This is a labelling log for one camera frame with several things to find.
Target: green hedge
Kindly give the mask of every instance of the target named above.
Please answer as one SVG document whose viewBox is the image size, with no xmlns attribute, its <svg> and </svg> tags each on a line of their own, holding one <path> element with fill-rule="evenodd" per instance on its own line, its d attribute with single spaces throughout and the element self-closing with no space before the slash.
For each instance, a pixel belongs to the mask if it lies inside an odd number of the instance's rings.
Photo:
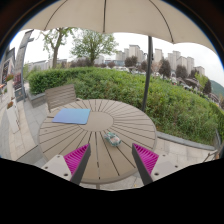
<svg viewBox="0 0 224 224">
<path fill-rule="evenodd" d="M 73 83 L 82 99 L 111 99 L 139 109 L 145 76 L 110 69 L 72 68 L 35 72 L 29 76 L 32 93 Z M 146 114 L 158 131 L 202 144 L 213 144 L 218 114 L 199 95 L 161 79 L 150 79 Z"/>
<path fill-rule="evenodd" d="M 86 74 L 95 68 L 49 69 L 34 71 L 28 76 L 30 92 L 34 95 L 43 93 L 46 89 L 64 85 L 68 78 L 75 78 L 78 74 Z"/>
<path fill-rule="evenodd" d="M 213 113 L 218 116 L 218 132 L 221 137 L 221 142 L 224 140 L 224 112 L 221 111 L 215 103 L 210 102 L 210 107 Z"/>
</svg>

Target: round table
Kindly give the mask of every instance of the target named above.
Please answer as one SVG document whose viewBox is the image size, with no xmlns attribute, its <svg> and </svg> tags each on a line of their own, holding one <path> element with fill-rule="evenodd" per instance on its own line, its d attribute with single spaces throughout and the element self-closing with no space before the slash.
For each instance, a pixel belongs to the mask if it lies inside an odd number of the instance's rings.
<svg viewBox="0 0 224 224">
<path fill-rule="evenodd" d="M 62 108 L 90 109 L 86 125 L 53 123 Z M 112 147 L 103 136 L 116 133 L 122 143 Z M 39 144 L 50 160 L 55 155 L 66 155 L 85 144 L 91 145 L 81 183 L 108 184 L 125 179 L 138 171 L 132 156 L 132 143 L 150 150 L 156 146 L 156 128 L 141 110 L 123 102 L 91 99 L 75 101 L 48 114 L 39 130 Z"/>
</svg>

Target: umbrella pole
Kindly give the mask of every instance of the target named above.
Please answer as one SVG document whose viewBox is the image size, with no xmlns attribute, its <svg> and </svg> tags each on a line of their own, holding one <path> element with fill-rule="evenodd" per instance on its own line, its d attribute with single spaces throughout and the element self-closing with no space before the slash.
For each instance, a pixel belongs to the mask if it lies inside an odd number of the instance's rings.
<svg viewBox="0 0 224 224">
<path fill-rule="evenodd" d="M 147 95 L 148 95 L 148 89 L 149 89 L 149 81 L 150 81 L 150 68 L 152 63 L 152 37 L 148 36 L 148 66 L 147 66 L 147 72 L 146 72 L 146 80 L 145 80 L 145 92 L 144 92 L 144 98 L 142 102 L 142 111 L 145 111 L 146 107 L 146 101 L 147 101 Z"/>
</svg>

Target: lamp post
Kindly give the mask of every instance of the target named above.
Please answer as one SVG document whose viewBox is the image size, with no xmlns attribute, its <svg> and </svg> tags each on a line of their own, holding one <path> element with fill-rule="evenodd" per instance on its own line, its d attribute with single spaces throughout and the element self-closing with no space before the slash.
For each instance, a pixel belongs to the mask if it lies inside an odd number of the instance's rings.
<svg viewBox="0 0 224 224">
<path fill-rule="evenodd" d="M 30 39 L 28 40 L 28 42 L 31 42 L 31 41 L 33 41 L 33 40 L 34 40 L 34 38 L 30 38 Z M 20 49 L 25 47 L 25 52 L 26 52 L 26 47 L 27 47 L 28 42 L 25 43 L 25 44 L 23 44 L 23 45 L 20 47 Z M 24 102 L 26 102 L 26 100 L 25 100 L 25 90 L 24 90 L 24 85 L 23 85 L 23 66 L 24 66 L 24 58 L 25 58 L 25 54 L 23 55 L 23 60 L 22 60 L 23 63 L 22 63 L 22 69 L 21 69 L 21 87 L 22 87 L 22 93 L 23 93 L 23 100 L 24 100 Z"/>
</svg>

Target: stone pavement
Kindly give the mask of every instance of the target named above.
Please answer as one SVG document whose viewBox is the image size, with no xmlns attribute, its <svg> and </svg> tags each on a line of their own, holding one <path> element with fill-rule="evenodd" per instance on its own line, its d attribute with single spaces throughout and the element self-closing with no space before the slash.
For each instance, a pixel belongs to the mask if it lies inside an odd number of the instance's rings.
<svg viewBox="0 0 224 224">
<path fill-rule="evenodd" d="M 13 134 L 9 125 L 6 104 L 7 94 L 0 103 L 0 155 L 4 159 L 42 167 L 47 161 L 38 146 L 38 131 L 47 116 L 47 104 L 33 108 L 29 100 L 17 103 L 20 117 L 20 131 Z M 165 139 L 157 138 L 155 153 L 166 155 L 173 165 L 185 168 L 203 162 L 211 151 L 194 148 Z M 95 185 L 80 184 L 85 188 L 96 189 Z M 144 186 L 139 173 L 125 180 L 100 185 L 102 190 L 125 190 Z"/>
</svg>

